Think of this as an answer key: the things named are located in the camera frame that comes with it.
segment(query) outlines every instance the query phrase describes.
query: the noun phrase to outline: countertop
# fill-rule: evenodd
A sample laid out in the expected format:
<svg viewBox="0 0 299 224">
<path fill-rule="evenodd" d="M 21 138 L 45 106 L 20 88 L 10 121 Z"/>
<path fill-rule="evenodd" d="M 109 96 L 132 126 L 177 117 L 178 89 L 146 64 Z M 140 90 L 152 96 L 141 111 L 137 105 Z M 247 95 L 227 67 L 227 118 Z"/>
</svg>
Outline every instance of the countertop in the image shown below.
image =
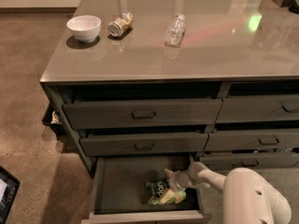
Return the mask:
<svg viewBox="0 0 299 224">
<path fill-rule="evenodd" d="M 135 16 L 123 39 L 107 25 L 123 11 Z M 173 16 L 187 30 L 180 48 L 164 45 Z M 81 0 L 74 16 L 102 20 L 99 37 L 64 35 L 41 82 L 260 80 L 299 78 L 299 15 L 270 0 Z"/>
</svg>

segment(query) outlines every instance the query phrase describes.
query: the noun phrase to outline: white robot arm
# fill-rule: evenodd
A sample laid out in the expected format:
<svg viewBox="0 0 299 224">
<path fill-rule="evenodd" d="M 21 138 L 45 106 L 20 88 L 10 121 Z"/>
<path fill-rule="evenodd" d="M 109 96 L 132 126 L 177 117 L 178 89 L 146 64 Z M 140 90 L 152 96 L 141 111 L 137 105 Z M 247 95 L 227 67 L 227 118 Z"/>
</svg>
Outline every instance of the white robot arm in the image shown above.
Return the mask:
<svg viewBox="0 0 299 224">
<path fill-rule="evenodd" d="M 236 168 L 227 176 L 193 162 L 188 170 L 169 176 L 170 188 L 182 190 L 210 185 L 223 193 L 223 224 L 289 224 L 288 201 L 261 175 Z"/>
</svg>

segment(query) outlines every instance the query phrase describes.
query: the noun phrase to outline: drawer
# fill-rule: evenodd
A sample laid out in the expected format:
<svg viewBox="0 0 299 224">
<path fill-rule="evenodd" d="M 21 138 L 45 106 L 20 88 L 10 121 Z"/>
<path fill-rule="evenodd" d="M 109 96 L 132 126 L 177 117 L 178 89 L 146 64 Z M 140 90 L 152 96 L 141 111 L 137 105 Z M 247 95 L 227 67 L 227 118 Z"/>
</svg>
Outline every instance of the drawer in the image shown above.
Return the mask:
<svg viewBox="0 0 299 224">
<path fill-rule="evenodd" d="M 75 102 L 64 105 L 73 129 L 212 124 L 221 100 L 169 99 Z"/>
<path fill-rule="evenodd" d="M 252 149 L 277 151 L 299 147 L 299 129 L 211 133 L 205 151 Z"/>
<path fill-rule="evenodd" d="M 203 151 L 206 133 L 90 135 L 80 143 L 86 156 Z"/>
<path fill-rule="evenodd" d="M 98 159 L 87 223 L 208 223 L 196 189 L 188 189 L 179 204 L 146 204 L 151 196 L 146 182 L 165 178 L 164 168 L 186 170 L 190 161 L 181 155 Z"/>
<path fill-rule="evenodd" d="M 223 99 L 217 123 L 299 119 L 299 95 Z"/>
<path fill-rule="evenodd" d="M 299 162 L 298 153 L 258 153 L 258 154 L 215 154 L 206 155 L 200 161 L 212 170 L 231 170 L 237 167 L 286 168 Z"/>
</svg>

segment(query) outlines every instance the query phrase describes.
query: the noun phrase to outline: white bowl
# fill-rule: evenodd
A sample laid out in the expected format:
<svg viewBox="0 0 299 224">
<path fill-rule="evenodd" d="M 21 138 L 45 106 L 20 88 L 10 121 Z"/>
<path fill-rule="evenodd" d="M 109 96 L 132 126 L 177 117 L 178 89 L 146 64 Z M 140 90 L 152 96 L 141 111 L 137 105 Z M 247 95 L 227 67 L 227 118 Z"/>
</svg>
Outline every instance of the white bowl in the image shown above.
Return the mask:
<svg viewBox="0 0 299 224">
<path fill-rule="evenodd" d="M 66 26 L 77 40 L 89 43 L 98 37 L 101 20 L 91 15 L 83 15 L 71 19 Z"/>
</svg>

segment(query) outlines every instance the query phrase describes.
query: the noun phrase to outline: floor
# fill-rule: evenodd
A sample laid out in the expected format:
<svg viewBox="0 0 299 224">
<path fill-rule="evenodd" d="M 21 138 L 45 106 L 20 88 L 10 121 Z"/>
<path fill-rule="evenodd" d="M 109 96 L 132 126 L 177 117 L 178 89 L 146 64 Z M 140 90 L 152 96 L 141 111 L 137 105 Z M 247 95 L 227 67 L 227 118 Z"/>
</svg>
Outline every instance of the floor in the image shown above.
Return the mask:
<svg viewBox="0 0 299 224">
<path fill-rule="evenodd" d="M 69 14 L 0 14 L 0 165 L 21 181 L 7 224 L 80 223 L 89 215 L 93 180 L 70 142 L 42 124 L 48 100 L 38 81 Z M 299 222 L 299 169 L 260 170 Z M 221 195 L 202 189 L 211 224 L 222 223 Z"/>
</svg>

